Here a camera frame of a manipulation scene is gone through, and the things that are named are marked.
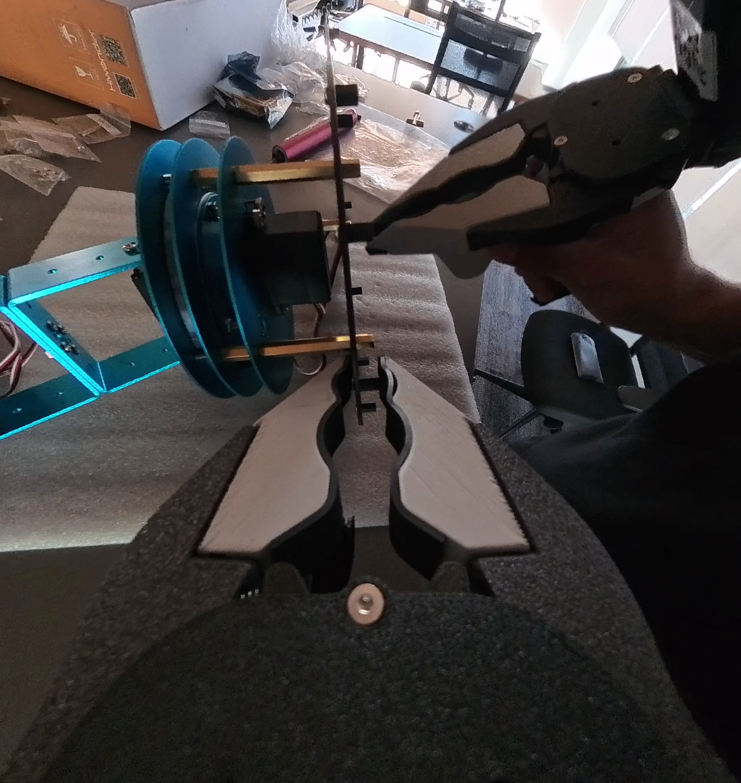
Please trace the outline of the maroon electric screwdriver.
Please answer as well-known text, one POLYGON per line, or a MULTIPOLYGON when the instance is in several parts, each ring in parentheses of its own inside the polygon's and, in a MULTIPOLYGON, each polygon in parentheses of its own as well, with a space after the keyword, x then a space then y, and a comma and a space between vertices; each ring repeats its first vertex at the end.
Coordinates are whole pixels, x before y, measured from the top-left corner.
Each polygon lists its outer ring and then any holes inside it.
POLYGON ((271 152, 271 162, 283 164, 304 161, 314 152, 331 143, 332 128, 328 119, 312 123, 277 145, 271 152))

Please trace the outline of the black mesh chair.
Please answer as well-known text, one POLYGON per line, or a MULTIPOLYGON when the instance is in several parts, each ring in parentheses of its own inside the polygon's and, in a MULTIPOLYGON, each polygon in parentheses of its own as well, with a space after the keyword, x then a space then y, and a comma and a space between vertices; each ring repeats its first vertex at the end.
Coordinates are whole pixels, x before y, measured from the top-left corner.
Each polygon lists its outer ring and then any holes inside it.
POLYGON ((539 31, 505 24, 453 3, 424 91, 432 94, 439 81, 445 89, 455 82, 472 94, 486 95, 483 114, 492 105, 499 113, 506 111, 540 39, 539 31))

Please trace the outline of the person's right hand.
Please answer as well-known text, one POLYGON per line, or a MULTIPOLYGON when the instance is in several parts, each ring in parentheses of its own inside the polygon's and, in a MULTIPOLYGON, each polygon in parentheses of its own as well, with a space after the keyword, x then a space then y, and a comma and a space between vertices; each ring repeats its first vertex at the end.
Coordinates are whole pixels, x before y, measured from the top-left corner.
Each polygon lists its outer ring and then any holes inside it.
POLYGON ((670 190, 603 221, 581 240, 506 243, 492 256, 515 270, 537 304, 570 294, 614 327, 676 340, 689 329, 689 296, 699 289, 699 273, 670 190))

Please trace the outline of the orange and white cardboard box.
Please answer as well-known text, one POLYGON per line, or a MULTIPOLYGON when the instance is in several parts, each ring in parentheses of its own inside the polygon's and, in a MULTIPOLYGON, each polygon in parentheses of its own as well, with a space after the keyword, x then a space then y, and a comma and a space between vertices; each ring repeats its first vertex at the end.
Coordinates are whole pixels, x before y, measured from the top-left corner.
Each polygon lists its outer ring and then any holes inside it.
POLYGON ((269 60, 283 5, 0 1, 0 76, 166 130, 213 100, 229 55, 269 60))

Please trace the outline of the pile of small screw bags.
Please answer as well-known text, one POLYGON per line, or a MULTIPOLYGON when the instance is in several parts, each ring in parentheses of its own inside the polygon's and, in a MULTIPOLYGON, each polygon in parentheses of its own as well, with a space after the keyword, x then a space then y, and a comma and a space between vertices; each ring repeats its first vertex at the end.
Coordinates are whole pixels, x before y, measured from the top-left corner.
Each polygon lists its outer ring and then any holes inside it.
POLYGON ((9 113, 10 103, 0 95, 0 171, 44 196, 70 178, 61 162, 99 163, 94 146, 131 132, 129 115, 113 105, 47 121, 9 113))

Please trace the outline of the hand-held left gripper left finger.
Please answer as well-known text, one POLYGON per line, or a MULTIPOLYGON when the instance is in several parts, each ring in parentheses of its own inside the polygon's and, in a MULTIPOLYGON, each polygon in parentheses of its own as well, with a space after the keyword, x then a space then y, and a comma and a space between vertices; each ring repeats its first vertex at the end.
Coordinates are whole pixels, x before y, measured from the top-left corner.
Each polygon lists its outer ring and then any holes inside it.
POLYGON ((287 563, 315 593, 346 585, 354 521, 343 514, 334 455, 346 436, 352 379, 350 360, 338 359, 256 422, 200 556, 234 557, 263 571, 287 563))

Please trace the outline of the black office chair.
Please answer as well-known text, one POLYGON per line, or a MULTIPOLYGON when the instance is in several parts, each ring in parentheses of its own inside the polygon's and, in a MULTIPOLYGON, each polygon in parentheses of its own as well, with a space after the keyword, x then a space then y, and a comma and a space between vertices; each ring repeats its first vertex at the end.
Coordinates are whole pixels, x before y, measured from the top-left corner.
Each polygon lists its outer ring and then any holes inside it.
POLYGON ((554 434, 565 425, 592 424, 639 413, 701 367, 646 336, 630 345, 618 331, 559 310, 533 313, 522 331, 518 384, 488 369, 482 378, 529 404, 502 433, 518 436, 531 422, 554 434))

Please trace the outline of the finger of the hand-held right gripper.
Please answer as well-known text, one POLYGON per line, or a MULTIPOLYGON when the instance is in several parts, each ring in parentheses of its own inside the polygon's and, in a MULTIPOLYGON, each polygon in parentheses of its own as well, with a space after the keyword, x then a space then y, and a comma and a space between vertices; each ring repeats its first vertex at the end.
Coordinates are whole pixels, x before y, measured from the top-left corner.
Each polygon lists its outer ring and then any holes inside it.
POLYGON ((549 204, 543 183, 498 183, 467 201, 443 203, 423 215, 393 221, 375 234, 366 250, 370 254, 431 254, 457 277, 478 276, 488 266, 490 253, 470 248, 469 231, 549 204))
POLYGON ((525 174, 532 133, 521 124, 453 150, 377 217, 378 230, 472 230, 544 208, 525 174))

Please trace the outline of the blue toy robot arm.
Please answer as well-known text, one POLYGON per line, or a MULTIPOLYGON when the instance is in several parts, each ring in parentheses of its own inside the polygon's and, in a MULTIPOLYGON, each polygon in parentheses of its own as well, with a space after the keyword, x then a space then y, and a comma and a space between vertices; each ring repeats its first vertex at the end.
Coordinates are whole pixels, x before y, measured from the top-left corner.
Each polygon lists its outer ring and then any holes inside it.
POLYGON ((350 359, 357 418, 364 403, 348 246, 372 226, 346 219, 345 180, 360 163, 340 159, 340 132, 356 106, 355 83, 335 82, 331 18, 323 11, 325 100, 333 153, 325 161, 257 164, 230 138, 219 153, 192 139, 156 142, 135 188, 136 235, 11 269, 0 275, 0 441, 102 395, 181 366, 208 394, 284 392, 294 357, 350 359), (52 295, 131 272, 163 337, 104 359, 44 308, 52 295))

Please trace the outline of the grey background table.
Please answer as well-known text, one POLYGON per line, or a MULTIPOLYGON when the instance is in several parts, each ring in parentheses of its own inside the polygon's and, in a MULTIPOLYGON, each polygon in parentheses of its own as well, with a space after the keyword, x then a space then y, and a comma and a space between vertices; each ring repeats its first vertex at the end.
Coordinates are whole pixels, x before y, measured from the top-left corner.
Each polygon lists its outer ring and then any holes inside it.
POLYGON ((435 77, 449 78, 467 87, 494 93, 494 86, 473 76, 479 73, 481 60, 489 55, 478 53, 469 62, 461 62, 469 73, 452 70, 450 56, 457 43, 444 40, 444 31, 437 31, 424 24, 395 15, 376 6, 364 6, 346 17, 335 28, 332 37, 355 48, 353 65, 360 67, 359 51, 370 49, 392 56, 395 60, 427 68, 435 77))

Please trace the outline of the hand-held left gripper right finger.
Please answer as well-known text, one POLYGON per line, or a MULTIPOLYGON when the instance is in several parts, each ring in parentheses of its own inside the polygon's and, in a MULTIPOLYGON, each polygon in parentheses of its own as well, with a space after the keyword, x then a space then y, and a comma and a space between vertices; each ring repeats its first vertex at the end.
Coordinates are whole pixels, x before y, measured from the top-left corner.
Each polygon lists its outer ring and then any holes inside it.
POLYGON ((379 358, 377 372, 396 453, 388 508, 395 552, 428 580, 444 563, 531 553, 473 422, 396 361, 379 358))

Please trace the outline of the white foam sheet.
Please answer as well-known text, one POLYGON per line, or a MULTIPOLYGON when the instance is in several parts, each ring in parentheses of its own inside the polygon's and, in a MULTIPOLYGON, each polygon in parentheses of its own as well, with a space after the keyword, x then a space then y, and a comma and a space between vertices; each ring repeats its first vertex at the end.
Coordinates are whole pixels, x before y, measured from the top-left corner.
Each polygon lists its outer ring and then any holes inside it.
MULTIPOLYGON (((33 252, 40 261, 135 233, 130 192, 78 187, 33 252)), ((351 249, 358 330, 477 421, 464 356, 473 359, 483 278, 457 279, 425 256, 367 258, 351 249)), ((160 336, 124 273, 44 301, 96 358, 160 336)), ((243 426, 307 382, 294 372, 283 396, 220 399, 180 367, 0 442, 0 552, 128 543, 140 526, 243 426)), ((356 526, 388 522, 395 451, 385 408, 358 427, 345 408, 335 455, 345 514, 356 526)))

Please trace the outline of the clear plastic bag with parts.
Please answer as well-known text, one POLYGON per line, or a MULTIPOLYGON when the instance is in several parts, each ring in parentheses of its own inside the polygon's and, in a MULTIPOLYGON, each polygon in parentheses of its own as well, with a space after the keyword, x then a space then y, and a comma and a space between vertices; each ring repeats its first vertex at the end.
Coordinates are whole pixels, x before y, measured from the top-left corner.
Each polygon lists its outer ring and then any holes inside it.
POLYGON ((392 203, 415 184, 450 148, 484 123, 485 118, 459 106, 420 101, 409 123, 370 106, 357 108, 359 121, 342 138, 345 158, 356 159, 360 175, 348 184, 383 203, 392 203))

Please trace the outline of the crumpled clear plastic wrap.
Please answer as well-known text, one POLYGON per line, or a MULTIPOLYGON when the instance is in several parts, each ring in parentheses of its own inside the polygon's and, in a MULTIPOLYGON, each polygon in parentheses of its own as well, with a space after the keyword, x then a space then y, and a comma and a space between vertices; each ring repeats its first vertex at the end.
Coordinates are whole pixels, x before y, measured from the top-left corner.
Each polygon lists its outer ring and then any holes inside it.
POLYGON ((271 34, 273 68, 304 113, 326 116, 326 55, 282 2, 271 34))

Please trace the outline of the silver foil bag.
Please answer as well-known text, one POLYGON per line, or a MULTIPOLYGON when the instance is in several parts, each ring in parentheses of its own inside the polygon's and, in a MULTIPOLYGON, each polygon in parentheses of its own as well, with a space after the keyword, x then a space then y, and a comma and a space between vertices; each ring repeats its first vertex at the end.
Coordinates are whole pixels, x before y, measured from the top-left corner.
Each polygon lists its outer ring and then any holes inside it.
POLYGON ((258 74, 259 56, 230 54, 212 85, 219 105, 227 112, 274 128, 295 102, 293 92, 280 81, 258 74))

